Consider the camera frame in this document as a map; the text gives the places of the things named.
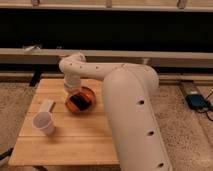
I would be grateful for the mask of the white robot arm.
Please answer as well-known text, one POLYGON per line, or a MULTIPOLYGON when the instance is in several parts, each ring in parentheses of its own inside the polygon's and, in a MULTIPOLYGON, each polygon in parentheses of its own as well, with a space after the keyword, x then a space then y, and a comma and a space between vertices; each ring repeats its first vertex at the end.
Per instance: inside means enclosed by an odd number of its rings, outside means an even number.
POLYGON ((102 82, 102 102, 121 171, 173 171, 150 102, 156 71, 133 63, 89 63, 81 53, 60 60, 67 91, 83 77, 102 82))

